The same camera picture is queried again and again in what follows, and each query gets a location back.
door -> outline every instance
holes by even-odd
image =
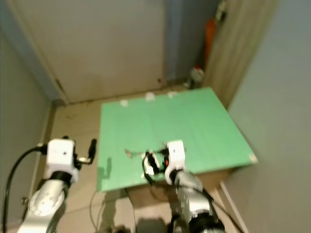
[[[161,87],[164,0],[8,3],[69,102]]]

floor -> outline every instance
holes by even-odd
[[[182,87],[164,89],[155,94],[167,94],[180,91]],[[144,94],[129,95],[122,98],[97,100],[59,107],[56,110],[52,128],[52,138],[68,135],[76,141],[78,156],[87,156],[91,139],[98,138],[100,126],[100,107],[103,102],[120,101]],[[74,184],[67,199],[66,213],[58,225],[58,233],[80,232],[100,233],[109,226],[124,225],[132,233],[166,232],[165,224],[171,220],[168,203],[133,209],[124,190],[108,193],[96,193],[97,157],[91,166],[84,166],[80,172],[79,182]],[[222,203],[217,190],[212,196]],[[227,233],[236,233],[230,220],[218,211]]]

